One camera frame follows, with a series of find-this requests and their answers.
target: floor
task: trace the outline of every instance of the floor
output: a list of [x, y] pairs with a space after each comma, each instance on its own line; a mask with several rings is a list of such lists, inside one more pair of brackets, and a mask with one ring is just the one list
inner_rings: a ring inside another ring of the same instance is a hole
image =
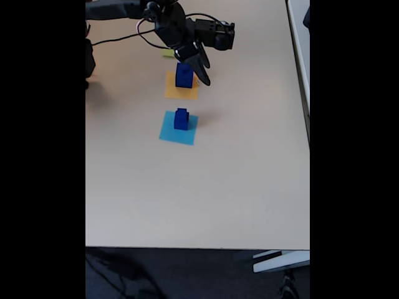
[[[140, 263], [167, 299], [277, 299], [283, 272], [253, 273], [252, 260], [237, 259], [238, 250], [106, 249]], [[118, 275], [88, 255], [90, 262], [119, 288]], [[310, 266], [293, 270], [300, 299], [310, 298]], [[147, 281], [127, 282], [129, 295], [151, 289]], [[86, 298], [120, 295], [86, 263]]]

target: orange square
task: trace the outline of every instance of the orange square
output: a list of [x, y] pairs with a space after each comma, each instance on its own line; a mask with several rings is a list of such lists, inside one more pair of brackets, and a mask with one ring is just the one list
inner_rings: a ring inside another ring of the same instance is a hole
[[176, 87], [176, 73], [170, 70], [166, 71], [165, 98], [179, 98], [182, 100], [198, 99], [198, 77], [194, 73], [193, 88]]

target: cable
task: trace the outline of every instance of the cable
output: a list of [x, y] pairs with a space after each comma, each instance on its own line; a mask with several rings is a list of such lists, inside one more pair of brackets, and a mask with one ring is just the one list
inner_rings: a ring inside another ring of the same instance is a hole
[[96, 42], [95, 44], [93, 44], [93, 46], [99, 45], [99, 44], [103, 44], [104, 42], [118, 42], [118, 41], [120, 41], [120, 40], [129, 39], [129, 38], [131, 38], [131, 37], [139, 36], [140, 34], [146, 34], [146, 33], [154, 32], [154, 31], [155, 31], [155, 29], [152, 29], [152, 30], [149, 30], [149, 31], [141, 32], [141, 33], [135, 33], [135, 34], [132, 34], [132, 35], [130, 35], [130, 36], [120, 37], [119, 39], [107, 39], [107, 40], [102, 40], [101, 42]]
[[123, 290], [122, 290], [122, 292], [121, 292], [121, 294], [119, 296], [119, 299], [123, 299], [123, 294], [126, 294], [126, 283], [125, 283], [125, 281], [123, 280], [123, 277], [120, 274], [119, 274], [119, 280], [120, 280], [120, 283], [122, 284], [122, 288], [123, 288]]
[[156, 48], [158, 48], [158, 49], [166, 49], [166, 50], [169, 50], [170, 48], [163, 47], [163, 46], [161, 46], [161, 45], [155, 45], [155, 44], [153, 44], [152, 42], [149, 42], [145, 37], [142, 36], [143, 33], [140, 32], [140, 25], [141, 25], [142, 22], [144, 22], [144, 21], [145, 21], [144, 19], [141, 19], [141, 20], [139, 20], [139, 21], [137, 22], [137, 24], [136, 24], [137, 34], [138, 34], [143, 40], [145, 40], [145, 42], [146, 42], [147, 44], [152, 45], [153, 47], [156, 47]]
[[116, 289], [116, 291], [118, 291], [119, 294], [121, 294], [121, 296], [127, 297], [126, 294], [124, 292], [122, 292], [116, 285], [114, 285], [103, 273], [101, 273], [100, 271], [98, 271], [96, 268], [94, 268], [94, 266], [89, 262], [89, 260], [86, 258], [86, 262], [87, 264], [90, 266], [90, 268], [97, 273], [98, 275], [100, 275], [111, 287], [113, 287], [114, 289]]
[[209, 14], [202, 14], [202, 13], [200, 13], [200, 12], [199, 12], [199, 13], [196, 13], [196, 14], [187, 14], [187, 15], [186, 15], [186, 17], [191, 17], [191, 16], [204, 16], [204, 17], [208, 17], [208, 18], [214, 20], [215, 22], [219, 23], [220, 26], [223, 27], [224, 33], [225, 33], [227, 36], [229, 36], [228, 33], [227, 33], [226, 26], [224, 26], [223, 23], [222, 23], [221, 21], [219, 21], [217, 18], [215, 18], [215, 17], [213, 17], [213, 16], [210, 16]]

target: table surface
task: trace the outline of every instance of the table surface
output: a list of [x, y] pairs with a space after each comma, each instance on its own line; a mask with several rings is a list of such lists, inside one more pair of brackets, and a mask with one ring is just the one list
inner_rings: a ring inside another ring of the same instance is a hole
[[[86, 246], [309, 249], [310, 151], [285, 1], [180, 4], [235, 22], [233, 50], [206, 48], [211, 86], [175, 100], [164, 97], [175, 59], [139, 37], [94, 47]], [[90, 23], [93, 43], [135, 33], [136, 20]], [[194, 146], [158, 139], [178, 107], [199, 117]]]

